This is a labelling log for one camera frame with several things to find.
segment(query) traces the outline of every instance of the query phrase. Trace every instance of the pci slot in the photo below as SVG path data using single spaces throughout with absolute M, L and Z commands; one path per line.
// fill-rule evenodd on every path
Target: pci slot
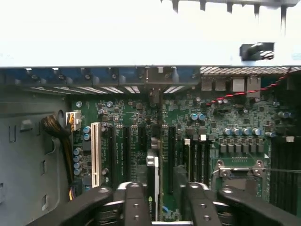
M 101 185 L 102 152 L 101 152 L 101 123 L 91 123 L 91 167 L 92 187 Z

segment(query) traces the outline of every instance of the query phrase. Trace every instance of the black expansion slot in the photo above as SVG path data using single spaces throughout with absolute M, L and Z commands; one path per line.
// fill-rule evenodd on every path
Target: black expansion slot
M 175 126 L 168 127 L 168 193 L 173 193 L 174 185 L 174 165 L 175 165 L 175 152 L 176 152 L 176 131 Z
M 114 126 L 108 127 L 108 154 L 110 157 L 110 179 L 111 186 L 115 190 L 117 188 L 117 153 L 116 153 L 116 130 Z
M 131 181 L 131 129 L 129 126 L 123 127 L 123 156 L 124 156 L 124 179 Z
M 190 178 L 189 181 L 190 182 L 194 182 L 195 181 L 195 175 L 196 175 L 196 159 L 195 159 L 195 155 L 196 155 L 196 149 L 198 147 L 197 142 L 193 141 L 192 139 L 190 140 L 190 166 L 189 166 L 189 170 L 190 170 Z
M 138 144 L 139 150 L 142 153 L 147 153 L 147 136 L 145 126 L 138 126 Z
M 211 173 L 210 173 L 210 142 L 206 141 L 205 142 L 205 147 L 203 149 L 204 152 L 204 161 L 203 161 L 203 169 L 204 169 L 204 181 L 203 183 L 207 186 L 209 186 L 209 180 L 211 177 Z
M 203 173 L 203 143 L 199 143 L 197 147 L 197 171 L 196 171 L 196 181 L 202 183 L 202 173 Z

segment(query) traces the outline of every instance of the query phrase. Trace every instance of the gray metal wall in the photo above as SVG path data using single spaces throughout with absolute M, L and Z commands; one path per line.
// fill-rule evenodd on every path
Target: gray metal wall
M 59 96 L 0 91 L 1 226 L 24 226 L 67 201 L 59 142 L 39 127 L 66 109 Z

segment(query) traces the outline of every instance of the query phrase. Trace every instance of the cable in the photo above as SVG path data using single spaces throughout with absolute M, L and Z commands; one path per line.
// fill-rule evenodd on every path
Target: cable
M 236 93 L 233 93 L 233 94 L 227 94 L 223 97 L 218 97 L 216 99 L 213 99 L 210 103 L 206 103 L 206 105 L 211 106 L 211 104 L 214 104 L 218 100 L 223 100 L 225 98 L 231 98 L 231 97 L 235 97 L 235 96 L 243 96 L 243 95 L 246 95 L 248 93 L 257 93 L 257 92 L 260 92 L 260 91 L 266 91 L 266 90 L 268 90 L 272 87 L 278 86 L 281 81 L 283 81 L 284 79 L 286 79 L 288 77 L 290 71 L 291 71 L 291 67 L 287 70 L 287 72 L 284 76 L 280 77 L 275 83 L 272 83 L 272 84 L 270 84 L 266 87 L 263 87 L 263 88 L 260 88 L 260 89 L 257 89 L 257 90 L 249 90 L 249 91 L 246 91 L 246 92 L 236 92 Z
M 50 115 L 41 120 L 43 129 L 51 136 L 56 137 L 60 140 L 63 147 L 63 156 L 65 161 L 65 166 L 67 170 L 68 184 L 70 186 L 69 196 L 74 198 L 72 192 L 72 183 L 74 181 L 73 174 L 73 164 L 72 164 L 72 144 L 70 142 L 69 136 L 71 135 L 71 124 L 74 121 L 73 115 L 68 117 L 68 123 L 65 128 L 63 128 L 55 115 Z

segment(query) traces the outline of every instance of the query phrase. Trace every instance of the mesh grille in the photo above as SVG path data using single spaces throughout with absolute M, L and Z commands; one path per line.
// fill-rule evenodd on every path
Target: mesh grille
M 201 74 L 285 74 L 289 67 L 217 67 L 206 66 L 200 68 Z M 291 72 L 301 70 L 301 67 L 292 67 Z

